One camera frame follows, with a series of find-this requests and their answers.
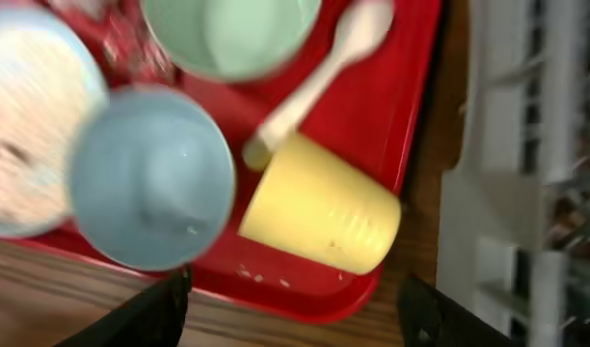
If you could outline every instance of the wooden surface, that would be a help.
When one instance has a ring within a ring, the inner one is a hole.
[[[452,1],[430,113],[410,167],[411,208],[372,301],[342,322],[311,326],[193,294],[180,346],[402,346],[395,308],[399,285],[409,273],[431,283],[436,276],[441,172],[457,160],[466,93],[467,2]],[[0,242],[0,347],[52,346],[147,285]]]

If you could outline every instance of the green bowl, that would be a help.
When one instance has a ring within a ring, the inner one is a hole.
[[[142,7],[176,65],[239,82],[262,77],[299,50],[321,0],[143,0]]]

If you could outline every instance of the white spoon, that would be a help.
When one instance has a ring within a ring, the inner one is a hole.
[[[312,106],[346,67],[374,52],[393,21],[393,1],[358,0],[346,10],[335,30],[332,52],[244,145],[244,161],[263,170],[284,139],[304,121]]]

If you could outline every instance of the red tray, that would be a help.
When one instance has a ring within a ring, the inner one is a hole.
[[[329,323],[359,310],[378,284],[381,267],[355,276],[236,234],[260,179],[245,169],[238,156],[243,142],[328,53],[335,25],[349,3],[351,0],[324,1],[304,48],[274,76],[237,85],[178,76],[177,88],[196,99],[221,126],[239,173],[236,206],[227,229],[193,264],[194,290],[304,322]],[[303,132],[312,139],[396,194],[402,184],[441,4],[442,0],[395,0],[396,18],[387,41],[374,56],[345,70],[303,125]],[[106,64],[101,46],[105,29],[100,24],[69,13],[59,15],[88,45],[112,88],[135,82]],[[72,223],[13,242],[137,273],[94,250]],[[262,281],[255,281],[256,275],[262,275]]]

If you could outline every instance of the yellow cup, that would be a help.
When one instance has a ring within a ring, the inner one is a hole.
[[[274,154],[239,234],[362,275],[387,255],[400,218],[390,191],[293,134]]]

